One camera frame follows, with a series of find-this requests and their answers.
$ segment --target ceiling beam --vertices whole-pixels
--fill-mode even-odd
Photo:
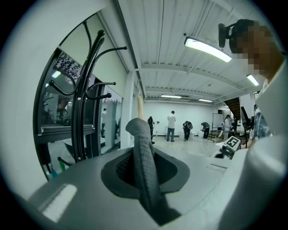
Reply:
[[[214,80],[218,80],[222,83],[225,83],[227,85],[230,85],[238,90],[243,91],[246,93],[239,85],[236,83],[233,83],[225,78],[222,78],[216,74],[212,74],[203,70],[195,69],[195,68],[189,68],[184,66],[174,66],[174,65],[165,65],[165,64],[142,64],[142,68],[136,69],[136,71],[172,71],[172,72],[182,72],[182,73],[192,73],[192,74],[198,74],[202,75]]]
[[[138,68],[142,68],[141,66],[141,60],[140,60],[140,54],[139,54],[139,50],[138,50],[138,44],[137,44],[137,38],[136,38],[136,31],[135,31],[135,27],[133,25],[133,21],[132,21],[132,17],[130,14],[130,9],[129,9],[129,4],[127,0],[118,0],[119,6],[121,8],[122,11],[122,15],[125,21],[125,25],[128,31],[128,35],[130,38],[130,42],[132,45],[132,49],[133,49],[133,53],[134,53],[134,57],[136,60],[136,64]],[[146,91],[145,91],[145,86],[144,84],[141,82],[142,84],[142,88],[143,88],[143,93],[144,96],[146,98]]]
[[[155,94],[184,94],[189,96],[195,96],[195,97],[201,97],[202,99],[210,99],[213,100],[216,96],[216,94],[210,94],[210,93],[202,93],[197,91],[191,91],[191,90],[183,90],[183,89],[170,89],[170,88],[151,88],[147,87],[146,92],[148,93],[155,93]]]
[[[155,100],[155,99],[145,99],[144,102],[156,102],[156,103],[173,103],[173,104],[188,104],[188,105],[198,105],[198,106],[218,106],[211,103],[197,103],[197,102],[180,102],[174,99],[171,100]]]
[[[234,15],[237,19],[246,18],[242,14],[237,12],[231,5],[226,3],[224,0],[210,0],[210,1],[216,3],[217,5],[222,7],[223,9],[226,9],[228,12],[231,12],[232,15]]]

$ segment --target concrete floor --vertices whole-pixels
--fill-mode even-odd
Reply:
[[[175,137],[174,142],[167,142],[165,137],[154,137],[153,141],[155,142],[154,146],[161,151],[165,152],[166,150],[175,150],[175,156],[177,153],[181,152],[186,154],[211,157],[211,155],[219,149],[219,147],[215,145],[217,140],[214,143],[201,137],[193,137],[192,140],[186,142],[184,142],[181,137]],[[68,152],[63,141],[48,143],[48,148],[53,169],[57,174],[62,172],[57,160],[59,156],[69,163],[74,163],[74,159]],[[105,152],[105,147],[101,148],[101,152]]]
[[[177,152],[182,152],[191,155],[207,156],[211,155],[219,150],[219,146],[216,146],[213,141],[203,139],[201,137],[193,137],[192,140],[184,142],[182,138],[175,137],[174,142],[167,142],[165,137],[153,137],[155,142],[154,147],[158,148],[161,151],[165,150],[175,150]]]

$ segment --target white floor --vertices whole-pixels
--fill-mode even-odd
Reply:
[[[166,149],[174,149],[177,152],[211,157],[211,155],[219,149],[213,141],[194,137],[192,140],[184,142],[182,138],[175,137],[174,142],[167,142],[165,137],[153,137],[154,147],[161,151]]]

